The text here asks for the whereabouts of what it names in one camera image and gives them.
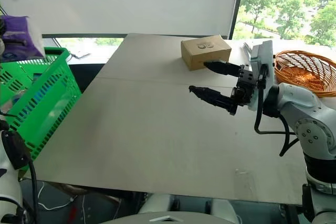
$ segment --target green plastic basket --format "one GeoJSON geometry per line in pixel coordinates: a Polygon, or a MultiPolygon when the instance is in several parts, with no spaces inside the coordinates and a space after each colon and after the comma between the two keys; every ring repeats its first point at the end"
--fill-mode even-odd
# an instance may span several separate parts
{"type": "Polygon", "coordinates": [[[0,103],[27,91],[8,111],[12,130],[20,133],[35,159],[81,93],[66,62],[65,48],[46,47],[46,58],[8,62],[0,67],[0,103]],[[41,76],[33,82],[33,75],[41,76]]]}

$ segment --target purple bag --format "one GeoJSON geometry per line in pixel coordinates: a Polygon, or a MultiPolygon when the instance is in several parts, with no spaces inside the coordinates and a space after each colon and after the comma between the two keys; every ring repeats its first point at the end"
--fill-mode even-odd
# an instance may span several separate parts
{"type": "Polygon", "coordinates": [[[28,17],[1,16],[5,23],[5,51],[0,62],[44,59],[42,35],[28,17]]]}

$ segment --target table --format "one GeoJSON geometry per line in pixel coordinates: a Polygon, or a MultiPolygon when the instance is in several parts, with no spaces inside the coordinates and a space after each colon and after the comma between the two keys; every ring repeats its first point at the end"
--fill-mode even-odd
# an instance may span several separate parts
{"type": "MultiPolygon", "coordinates": [[[[301,204],[305,162],[297,144],[260,136],[256,113],[235,116],[188,92],[230,95],[236,78],[188,71],[186,38],[130,34],[86,89],[34,164],[40,180],[176,195],[301,204]]],[[[247,63],[239,45],[230,62],[247,63]]],[[[261,129],[282,130],[264,118],[261,129]]]]}

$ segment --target orange woven basket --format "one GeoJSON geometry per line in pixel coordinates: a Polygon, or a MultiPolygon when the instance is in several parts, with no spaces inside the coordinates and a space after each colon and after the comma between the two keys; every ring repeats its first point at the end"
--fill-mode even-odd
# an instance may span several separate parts
{"type": "Polygon", "coordinates": [[[282,51],[275,56],[279,83],[303,86],[318,97],[336,97],[336,63],[306,51],[282,51]]]}

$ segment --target small brown box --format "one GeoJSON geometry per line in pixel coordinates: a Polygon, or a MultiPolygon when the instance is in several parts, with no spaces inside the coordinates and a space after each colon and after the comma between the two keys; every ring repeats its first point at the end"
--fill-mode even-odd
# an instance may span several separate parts
{"type": "Polygon", "coordinates": [[[229,61],[231,47],[220,35],[181,41],[182,59],[189,70],[205,68],[204,61],[229,61]]]}

